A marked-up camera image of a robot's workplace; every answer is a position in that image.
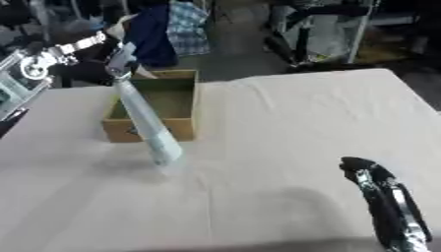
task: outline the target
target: tablecloth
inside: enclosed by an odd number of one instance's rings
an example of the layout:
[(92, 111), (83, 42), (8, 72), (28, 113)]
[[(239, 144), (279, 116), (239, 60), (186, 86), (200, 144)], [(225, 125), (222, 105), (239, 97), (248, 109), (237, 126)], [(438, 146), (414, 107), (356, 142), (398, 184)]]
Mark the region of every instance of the tablecloth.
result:
[(405, 182), (440, 247), (441, 118), (391, 72), (201, 91), (198, 138), (164, 169), (106, 141), (112, 88), (44, 94), (0, 141), (0, 251), (381, 251), (344, 156)]

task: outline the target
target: dark clothing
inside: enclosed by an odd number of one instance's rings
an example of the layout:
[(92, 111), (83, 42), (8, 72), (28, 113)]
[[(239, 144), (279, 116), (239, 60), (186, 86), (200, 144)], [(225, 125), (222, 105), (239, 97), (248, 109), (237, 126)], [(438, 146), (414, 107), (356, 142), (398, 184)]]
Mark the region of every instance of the dark clothing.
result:
[(131, 22), (124, 43), (136, 45), (138, 62), (150, 67), (170, 67), (177, 63), (176, 53), (167, 37), (169, 6), (145, 8)]

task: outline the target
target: chair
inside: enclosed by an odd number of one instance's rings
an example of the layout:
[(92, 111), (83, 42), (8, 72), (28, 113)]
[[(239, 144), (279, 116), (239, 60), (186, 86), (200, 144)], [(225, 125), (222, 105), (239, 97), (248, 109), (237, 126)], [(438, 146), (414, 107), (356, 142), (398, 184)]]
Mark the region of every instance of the chair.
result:
[(362, 18), (353, 40), (350, 53), (346, 57), (346, 63), (352, 63), (358, 45), (361, 41), (366, 22), (375, 7), (375, 0), (369, 6), (362, 6), (355, 3), (350, 4), (309, 4), (317, 1), (308, 0), (273, 0), (273, 6), (287, 6), (295, 12), (285, 16), (284, 30), (298, 29), (297, 40), (293, 49), (284, 39), (284, 36), (273, 31), (273, 34), (265, 38), (265, 45), (274, 51), (281, 59), (287, 62), (291, 68), (297, 68), (306, 64), (312, 65), (308, 59), (308, 40), (313, 20), (316, 16), (345, 16)]

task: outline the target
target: fabric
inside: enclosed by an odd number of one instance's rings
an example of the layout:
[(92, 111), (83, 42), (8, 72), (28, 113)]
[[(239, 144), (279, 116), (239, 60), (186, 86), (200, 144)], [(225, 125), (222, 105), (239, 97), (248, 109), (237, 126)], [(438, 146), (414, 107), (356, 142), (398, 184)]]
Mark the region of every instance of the fabric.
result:
[(209, 42), (202, 28), (208, 16), (193, 3), (170, 1), (167, 35), (179, 56), (210, 52)]
[(163, 169), (106, 140), (113, 88), (43, 94), (0, 141), (0, 251), (384, 251), (344, 156), (405, 183), (440, 251), (441, 117), (391, 72), (199, 88), (197, 138)]
[(155, 5), (143, 9), (131, 20), (124, 43), (136, 45), (138, 62), (149, 67), (170, 67), (177, 63), (177, 56), (168, 40), (168, 5)]

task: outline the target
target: gray floor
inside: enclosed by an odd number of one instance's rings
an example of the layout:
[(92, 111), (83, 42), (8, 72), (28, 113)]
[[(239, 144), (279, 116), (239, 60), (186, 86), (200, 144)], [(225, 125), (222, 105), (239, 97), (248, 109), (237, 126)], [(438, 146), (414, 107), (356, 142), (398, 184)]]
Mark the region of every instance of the gray floor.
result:
[[(207, 55), (181, 58), (176, 69), (196, 68), (202, 82), (228, 81), (250, 76), (281, 74), (285, 64), (277, 56), (263, 49), (264, 33), (260, 26), (267, 18), (264, 6), (225, 10), (220, 17), (207, 27), (212, 52)], [(14, 32), (0, 31), (3, 43), (15, 35)], [(435, 71), (412, 71), (402, 75), (402, 79), (435, 109), (441, 110), (441, 75)], [(75, 82), (74, 86), (84, 87), (88, 83)]]

